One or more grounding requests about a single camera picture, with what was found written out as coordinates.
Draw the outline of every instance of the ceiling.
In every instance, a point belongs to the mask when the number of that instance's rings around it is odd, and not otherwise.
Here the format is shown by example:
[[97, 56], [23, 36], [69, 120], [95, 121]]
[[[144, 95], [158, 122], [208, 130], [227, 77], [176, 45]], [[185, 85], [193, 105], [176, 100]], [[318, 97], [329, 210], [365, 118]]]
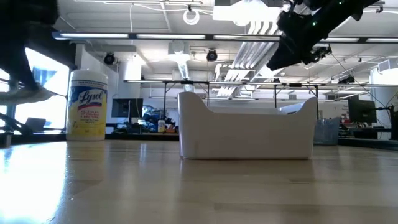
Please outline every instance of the ceiling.
[[[203, 10], [212, 10], [214, 0], [204, 0]], [[385, 11], [397, 11], [398, 1], [385, 0]], [[184, 11], [162, 12], [161, 6], [149, 6], [147, 9], [140, 6], [127, 4], [104, 4], [102, 2], [75, 2], [60, 1], [60, 14], [66, 21], [59, 20], [56, 28], [61, 31], [80, 32], [130, 32], [131, 24], [133, 32], [154, 32], [154, 33], [201, 33], [201, 34], [243, 34], [247, 33], [249, 26], [240, 27], [231, 21], [214, 21], [212, 16], [200, 13], [200, 20], [196, 25], [188, 25], [183, 21]], [[185, 6], [165, 6], [166, 10], [184, 9]], [[343, 26], [333, 32], [333, 35], [374, 35], [398, 37], [398, 14], [382, 12], [364, 13], [363, 18], [357, 22], [350, 19]], [[177, 63], [167, 60], [169, 41], [144, 41], [135, 40], [103, 40], [91, 44], [98, 45], [130, 45], [137, 46], [142, 54], [146, 65], [142, 72], [146, 78], [152, 74], [169, 73], [178, 70]], [[188, 61], [190, 70], [211, 70], [214, 71], [216, 63], [206, 61], [206, 54], [209, 48], [215, 48], [219, 60], [234, 60], [241, 43], [240, 42], [189, 42], [190, 51], [195, 52]], [[369, 45], [369, 44], [333, 44], [332, 51], [345, 69], [355, 68], [355, 77], [359, 82], [368, 81], [369, 69], [381, 62], [386, 57], [398, 57], [398, 45]], [[121, 58], [129, 58], [129, 52], [120, 52]], [[330, 77], [344, 72], [344, 68], [335, 58], [329, 56], [315, 65], [294, 65], [285, 68], [283, 76], [278, 77], [282, 82], [327, 82]]]

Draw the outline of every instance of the bottle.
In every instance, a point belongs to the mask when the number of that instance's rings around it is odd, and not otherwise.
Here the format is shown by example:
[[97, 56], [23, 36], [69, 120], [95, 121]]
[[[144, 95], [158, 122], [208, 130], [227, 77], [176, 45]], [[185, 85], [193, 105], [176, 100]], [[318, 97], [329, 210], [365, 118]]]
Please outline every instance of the bottle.
[[108, 77], [91, 70], [72, 72], [69, 83], [67, 141], [105, 139]]

